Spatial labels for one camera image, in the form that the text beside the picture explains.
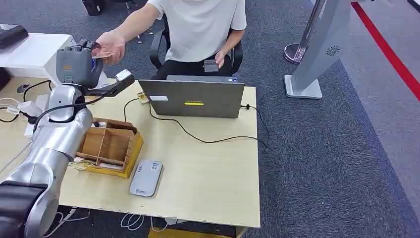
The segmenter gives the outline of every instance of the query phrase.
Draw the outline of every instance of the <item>black cable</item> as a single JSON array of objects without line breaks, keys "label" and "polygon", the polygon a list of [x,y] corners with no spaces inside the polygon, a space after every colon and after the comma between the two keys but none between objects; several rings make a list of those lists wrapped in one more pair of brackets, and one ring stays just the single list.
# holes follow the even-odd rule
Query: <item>black cable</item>
[{"label": "black cable", "polygon": [[5,122],[5,123],[10,123],[10,122],[14,122],[16,119],[17,119],[17,117],[19,116],[19,114],[17,114],[13,119],[11,119],[11,120],[3,120],[3,119],[0,119],[0,121],[1,122]]},{"label": "black cable", "polygon": [[29,89],[31,89],[33,87],[36,87],[36,86],[38,86],[40,84],[47,83],[47,82],[51,82],[51,80],[42,81],[40,83],[34,84],[32,86],[29,86],[27,89],[25,89],[25,92],[23,92],[23,102],[26,102],[26,93],[29,91]]},{"label": "black cable", "polygon": [[48,113],[50,113],[50,112],[52,112],[52,111],[58,110],[58,109],[71,108],[71,107],[79,107],[79,106],[89,105],[89,104],[95,103],[95,102],[97,102],[97,101],[99,101],[99,100],[103,99],[104,97],[105,97],[105,95],[102,95],[102,96],[100,96],[99,98],[96,98],[95,100],[92,100],[92,101],[87,102],[87,103],[76,103],[76,104],[63,105],[63,106],[58,106],[58,107],[55,107],[55,108],[51,108],[51,109],[46,110],[46,111],[45,111],[45,112],[43,112],[43,113],[42,113],[42,114],[38,117],[38,119],[35,121],[35,124],[34,124],[34,131],[33,131],[33,133],[35,134],[35,131],[37,130],[38,124],[39,124],[39,122],[41,121],[41,118],[42,118],[43,116],[45,116],[46,114],[48,114]]},{"label": "black cable", "polygon": [[124,122],[127,122],[127,116],[125,114],[125,108],[127,107],[127,105],[133,101],[138,100],[139,98],[135,98],[135,99],[131,99],[130,101],[128,101],[125,105],[124,105]]},{"label": "black cable", "polygon": [[259,112],[259,110],[256,107],[250,106],[249,104],[247,104],[246,106],[241,105],[241,107],[242,108],[246,108],[247,110],[249,110],[249,108],[253,108],[253,109],[255,109],[257,111],[258,116],[260,117],[260,121],[264,125],[264,127],[265,127],[265,129],[267,131],[267,145],[268,145],[268,142],[269,142],[269,139],[270,139],[270,132],[268,131],[268,127],[265,124],[265,122],[264,122],[264,120],[263,120],[263,118],[262,118],[261,113]]},{"label": "black cable", "polygon": [[260,139],[258,139],[258,138],[255,138],[255,137],[252,137],[252,136],[232,136],[232,137],[229,137],[229,138],[226,138],[226,139],[221,139],[221,140],[215,140],[215,141],[205,141],[205,140],[201,140],[201,139],[199,139],[199,138],[197,138],[197,137],[195,137],[193,134],[191,134],[191,133],[189,133],[183,126],[182,126],[182,124],[179,122],[179,121],[177,121],[177,120],[175,120],[175,119],[163,119],[163,118],[158,118],[158,117],[155,117],[155,116],[153,116],[153,114],[152,114],[152,106],[151,106],[151,104],[149,103],[149,112],[150,112],[150,115],[153,117],[153,118],[155,118],[155,119],[158,119],[158,120],[168,120],[168,121],[174,121],[174,122],[176,122],[176,123],[178,123],[178,125],[184,130],[184,132],[185,133],[187,133],[190,137],[192,137],[192,138],[194,138],[194,139],[196,139],[196,140],[198,140],[198,141],[200,141],[200,142],[202,142],[202,143],[206,143],[206,144],[213,144],[213,143],[218,143],[218,142],[222,142],[222,141],[226,141],[226,140],[231,140],[231,139],[236,139],[236,138],[249,138],[249,139],[254,139],[254,140],[257,140],[257,141],[259,141],[259,142],[261,142],[263,145],[264,145],[264,147],[265,148],[267,148],[267,145],[264,143],[264,141],[262,141],[262,140],[260,140]]}]

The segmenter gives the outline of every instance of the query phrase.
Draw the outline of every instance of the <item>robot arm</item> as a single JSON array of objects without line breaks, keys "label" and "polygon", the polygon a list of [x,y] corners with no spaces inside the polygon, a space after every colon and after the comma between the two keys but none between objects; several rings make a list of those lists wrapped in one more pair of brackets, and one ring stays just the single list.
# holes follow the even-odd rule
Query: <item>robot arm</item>
[{"label": "robot arm", "polygon": [[68,163],[92,125],[85,97],[113,97],[134,82],[134,76],[123,70],[115,84],[93,90],[103,67],[101,60],[92,60],[95,47],[96,43],[82,40],[57,51],[56,70],[62,85],[51,92],[49,112],[37,119],[28,155],[0,184],[2,238],[40,238],[45,234],[57,212]]}]

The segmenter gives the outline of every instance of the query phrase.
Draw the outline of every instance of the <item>wire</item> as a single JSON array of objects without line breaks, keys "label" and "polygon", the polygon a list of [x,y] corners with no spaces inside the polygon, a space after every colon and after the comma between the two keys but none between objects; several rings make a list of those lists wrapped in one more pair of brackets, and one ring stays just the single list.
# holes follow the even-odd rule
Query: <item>wire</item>
[{"label": "wire", "polygon": [[205,140],[202,140],[202,139],[199,139],[199,138],[197,138],[196,136],[194,136],[193,134],[191,134],[191,133],[189,133],[183,126],[182,126],[182,124],[179,122],[179,121],[177,121],[177,120],[175,120],[175,119],[163,119],[163,118],[158,118],[158,117],[156,117],[156,116],[154,116],[153,114],[152,114],[152,106],[151,106],[151,104],[149,103],[149,112],[150,112],[150,115],[153,117],[153,118],[155,118],[155,119],[158,119],[158,120],[167,120],[167,121],[174,121],[174,122],[176,122],[176,123],[178,123],[178,125],[184,130],[184,132],[185,133],[187,133],[190,137],[192,137],[192,138],[194,138],[194,139],[196,139],[196,140],[198,140],[198,141],[200,141],[200,142],[202,142],[202,143],[206,143],[206,144],[213,144],[213,143],[219,143],[219,142],[222,142],[222,141],[226,141],[226,140],[231,140],[231,139],[236,139],[236,138],[249,138],[249,139],[254,139],[254,140],[257,140],[257,141],[259,141],[259,142],[261,142],[263,145],[264,145],[264,147],[265,148],[267,148],[267,145],[266,145],[266,143],[264,142],[264,141],[262,141],[262,140],[260,140],[260,139],[258,139],[258,138],[255,138],[255,137],[252,137],[252,136],[232,136],[232,137],[229,137],[229,138],[226,138],[226,139],[221,139],[221,140],[215,140],[215,141],[205,141]]},{"label": "wire", "polygon": [[[137,218],[137,220],[136,220],[136,221],[134,221],[133,223],[130,223],[131,219],[132,219],[134,216],[136,216],[136,214],[131,214],[130,218],[128,219],[127,225],[126,225],[126,226],[125,226],[125,225],[123,225],[124,219],[125,219],[128,215],[130,215],[130,214],[131,214],[131,213],[127,213],[127,214],[125,214],[125,216],[121,219],[120,226],[121,226],[121,227],[123,227],[123,228],[127,228],[127,229],[129,229],[130,231],[135,231],[135,230],[137,230],[138,228],[140,228],[140,227],[143,225],[143,222],[144,222],[144,216],[143,216],[143,215],[138,215],[139,217]],[[136,224],[136,223],[140,220],[140,218],[142,218],[142,222],[140,223],[140,225],[139,225],[138,227],[136,227],[136,228],[130,228],[131,226],[133,226],[134,224]]]},{"label": "wire", "polygon": [[163,232],[167,227],[168,227],[168,223],[166,223],[166,226],[164,228],[162,228],[161,230],[155,230],[154,227],[153,227],[153,217],[150,217],[150,228],[152,228],[153,231]]},{"label": "wire", "polygon": [[133,102],[133,101],[138,100],[138,99],[139,99],[139,98],[131,99],[130,101],[128,101],[128,102],[124,105],[124,122],[127,122],[127,116],[126,116],[126,114],[125,114],[125,109],[126,109],[127,105],[128,105],[129,103]]},{"label": "wire", "polygon": [[89,218],[89,216],[91,214],[91,210],[90,209],[88,210],[88,215],[86,217],[76,218],[76,219],[69,219],[75,213],[76,209],[74,211],[70,211],[69,214],[66,217],[64,217],[64,214],[62,214],[61,212],[57,212],[56,215],[57,214],[61,215],[61,219],[59,221],[59,224],[48,235],[43,236],[43,238],[50,237],[54,232],[57,231],[58,228],[60,228],[66,222],[81,221],[81,220],[85,220],[85,219]]},{"label": "wire", "polygon": [[[7,104],[0,104],[0,106],[11,106],[11,105],[7,105]],[[6,109],[7,110],[7,108],[6,107],[1,107],[0,108],[0,110],[4,110],[4,109]],[[16,115],[14,118],[12,118],[11,120],[3,120],[3,119],[0,119],[0,121],[1,122],[5,122],[5,123],[10,123],[10,122],[14,122],[16,119],[17,119],[17,117],[18,117],[19,115]]]},{"label": "wire", "polygon": [[[131,216],[130,216],[130,218],[128,219],[127,225],[123,225],[124,220],[125,220],[125,218],[126,218],[128,215],[131,215]],[[143,225],[143,222],[144,222],[144,216],[143,216],[143,215],[138,215],[139,217],[137,218],[137,220],[135,220],[134,222],[130,223],[131,219],[132,219],[134,216],[137,216],[137,215],[136,215],[136,214],[131,214],[131,213],[127,213],[127,214],[125,214],[125,215],[124,215],[124,217],[121,219],[120,226],[121,226],[122,228],[127,228],[127,229],[128,229],[128,230],[130,230],[130,231],[136,231],[136,230],[138,230],[138,229],[139,229],[140,227],[142,227],[142,225]],[[130,228],[131,226],[133,226],[134,224],[136,224],[136,223],[140,220],[140,218],[142,219],[142,222],[140,223],[140,225],[138,225],[136,228]],[[151,226],[152,230],[153,230],[153,231],[155,231],[155,232],[162,232],[163,230],[165,230],[165,229],[168,227],[168,225],[169,225],[169,224],[168,224],[168,223],[166,223],[166,226],[165,226],[164,228],[162,228],[161,230],[155,230],[155,228],[153,227],[153,217],[150,217],[150,226]]]},{"label": "wire", "polygon": [[[18,101],[18,100],[16,100],[16,99],[14,99],[14,98],[0,98],[0,100],[11,100],[11,101],[14,101],[15,103],[17,103],[18,105],[19,105],[19,103],[20,103],[20,101]],[[11,104],[0,104],[0,106],[1,106],[1,108],[0,108],[0,110],[3,110],[3,109],[6,109],[7,110],[7,107],[9,107],[9,108],[13,108],[13,109],[16,109],[16,110],[19,110],[18,108],[17,108],[17,106],[15,106],[15,105],[11,105]],[[3,119],[0,119],[0,121],[1,122],[5,122],[5,123],[10,123],[10,122],[14,122],[18,117],[20,116],[20,114],[17,114],[14,118],[12,118],[11,120],[3,120]]]},{"label": "wire", "polygon": [[268,145],[268,142],[269,142],[269,139],[270,139],[270,132],[268,131],[268,127],[267,127],[267,125],[265,124],[265,122],[264,122],[263,118],[261,117],[261,113],[260,113],[260,111],[259,111],[256,107],[250,106],[249,104],[247,104],[246,106],[241,105],[241,107],[242,107],[242,108],[246,108],[247,110],[249,110],[249,108],[253,108],[253,109],[255,109],[255,111],[257,111],[258,116],[260,117],[260,121],[261,121],[261,123],[264,125],[264,127],[265,127],[265,129],[266,129],[266,131],[267,131],[267,145]]},{"label": "wire", "polygon": [[25,92],[23,92],[23,102],[26,102],[26,93],[29,91],[29,89],[34,88],[34,87],[36,87],[36,86],[38,86],[40,84],[47,83],[47,82],[51,82],[51,80],[45,80],[45,81],[42,81],[40,83],[34,84],[34,85],[29,86],[28,88],[26,88],[25,89]]},{"label": "wire", "polygon": [[9,162],[7,162],[7,164],[0,170],[0,174],[7,168],[7,166],[9,166],[14,160],[16,160],[17,157],[19,157],[29,147],[31,143],[32,141],[26,144],[25,147],[23,147],[23,149],[15,157],[13,157]]},{"label": "wire", "polygon": [[63,106],[58,106],[58,107],[55,107],[55,108],[51,108],[51,109],[46,110],[46,111],[45,111],[45,112],[43,112],[43,113],[42,113],[42,114],[38,117],[38,119],[35,121],[35,124],[34,124],[34,131],[33,131],[33,133],[35,134],[35,131],[37,130],[38,124],[39,124],[39,122],[41,121],[41,118],[42,118],[43,116],[45,116],[46,114],[48,114],[48,113],[50,113],[50,112],[52,112],[52,111],[58,110],[58,109],[71,108],[71,107],[79,107],[79,106],[89,105],[89,104],[95,103],[95,102],[97,102],[97,101],[99,101],[99,100],[103,99],[104,97],[105,97],[105,95],[102,95],[102,96],[100,96],[100,97],[98,97],[98,98],[96,98],[95,100],[92,100],[92,101],[90,101],[90,102],[86,102],[86,103],[76,103],[76,104],[69,104],[69,105],[63,105]]},{"label": "wire", "polygon": [[14,101],[15,103],[17,103],[19,105],[20,101],[14,99],[14,98],[0,98],[0,100],[11,100]]}]

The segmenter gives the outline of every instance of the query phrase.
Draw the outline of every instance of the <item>laptop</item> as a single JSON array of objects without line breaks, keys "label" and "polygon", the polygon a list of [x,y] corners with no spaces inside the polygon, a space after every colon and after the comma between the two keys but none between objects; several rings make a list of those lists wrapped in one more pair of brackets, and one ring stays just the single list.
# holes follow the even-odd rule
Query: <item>laptop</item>
[{"label": "laptop", "polygon": [[167,80],[139,80],[156,114],[237,118],[244,83],[236,77],[169,75]]}]

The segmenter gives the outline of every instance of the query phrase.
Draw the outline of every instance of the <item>white t-shirt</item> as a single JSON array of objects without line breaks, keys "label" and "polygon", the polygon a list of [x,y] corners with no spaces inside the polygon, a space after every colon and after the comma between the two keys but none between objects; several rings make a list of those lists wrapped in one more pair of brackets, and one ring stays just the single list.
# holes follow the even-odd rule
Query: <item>white t-shirt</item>
[{"label": "white t-shirt", "polygon": [[216,54],[229,29],[247,26],[245,0],[148,0],[166,14],[171,47],[165,60],[199,62]]}]

